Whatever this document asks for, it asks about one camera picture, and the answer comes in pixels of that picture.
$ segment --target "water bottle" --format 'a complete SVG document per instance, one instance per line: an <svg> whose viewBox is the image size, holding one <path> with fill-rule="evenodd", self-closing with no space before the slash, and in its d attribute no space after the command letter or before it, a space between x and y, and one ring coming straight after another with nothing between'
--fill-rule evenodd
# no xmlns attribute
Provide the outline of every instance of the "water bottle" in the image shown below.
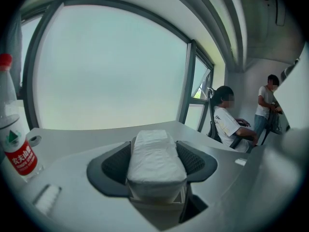
<svg viewBox="0 0 309 232"><path fill-rule="evenodd" d="M16 93L10 75L11 63L11 55L0 55L0 148L23 179L29 181L43 166L26 139L18 114Z"/></svg>

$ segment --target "standing person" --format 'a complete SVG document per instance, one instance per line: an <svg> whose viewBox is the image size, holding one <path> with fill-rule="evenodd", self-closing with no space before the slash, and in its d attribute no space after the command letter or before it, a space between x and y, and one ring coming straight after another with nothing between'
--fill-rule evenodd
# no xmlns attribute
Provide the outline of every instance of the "standing person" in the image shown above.
<svg viewBox="0 0 309 232"><path fill-rule="evenodd" d="M267 79L267 85L261 86L259 89L258 105L254 116L254 131L256 132L257 139L259 139L267 124L269 111L276 111L276 106L272 103L276 102L273 92L278 86L278 77L270 75Z"/></svg>
<svg viewBox="0 0 309 232"><path fill-rule="evenodd" d="M241 140L235 148L239 152L247 152L251 150L257 143L256 133L253 130L242 127L238 122L244 123L246 126L250 124L243 118L233 118L227 111L227 108L233 106L234 92L228 86L219 87L213 96L213 118L218 131L218 135L224 145L230 146L238 136L252 136L252 143L247 140Z"/></svg>

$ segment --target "window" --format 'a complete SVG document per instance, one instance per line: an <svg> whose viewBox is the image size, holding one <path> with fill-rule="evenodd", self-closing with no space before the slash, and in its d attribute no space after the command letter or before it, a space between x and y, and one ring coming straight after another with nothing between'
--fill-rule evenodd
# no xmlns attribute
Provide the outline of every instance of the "window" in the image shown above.
<svg viewBox="0 0 309 232"><path fill-rule="evenodd" d="M204 110L204 105L190 104L185 125L197 130Z"/></svg>
<svg viewBox="0 0 309 232"><path fill-rule="evenodd" d="M20 86L22 86L23 81L23 72L24 72L24 64L26 59L27 50L29 47L29 43L31 40L31 37L34 33L35 28L37 27L38 23L40 22L40 19L42 16L39 16L37 18L34 18L32 20L27 21L24 23L21 27L22 32L22 51L21 51L21 72L20 72Z"/></svg>
<svg viewBox="0 0 309 232"><path fill-rule="evenodd" d="M137 14L65 6L33 77L42 128L93 130L176 120L187 44Z"/></svg>
<svg viewBox="0 0 309 232"><path fill-rule="evenodd" d="M191 99L189 100L188 112L185 115L184 123L199 132L202 131L206 118L208 109L207 87L211 86L212 78L211 68L208 67L206 61L204 60L206 57L201 57L203 54L200 54L200 52L201 51L197 48Z"/></svg>
<svg viewBox="0 0 309 232"><path fill-rule="evenodd" d="M203 85L203 82L205 82L205 80L209 76L210 72L211 72L210 69L206 67L204 62L199 57L196 57L194 79L193 79L192 93L191 93L192 97L198 98L198 99L206 98L204 97L205 90L203 89L202 85Z"/></svg>

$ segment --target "jeans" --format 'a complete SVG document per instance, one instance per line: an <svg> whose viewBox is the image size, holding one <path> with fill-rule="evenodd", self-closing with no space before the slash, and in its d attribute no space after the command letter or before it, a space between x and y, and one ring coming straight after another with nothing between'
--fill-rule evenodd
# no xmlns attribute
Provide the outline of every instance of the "jeans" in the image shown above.
<svg viewBox="0 0 309 232"><path fill-rule="evenodd" d="M257 138L259 139L265 126L267 124L267 119L263 116L254 116L254 131L256 132Z"/></svg>

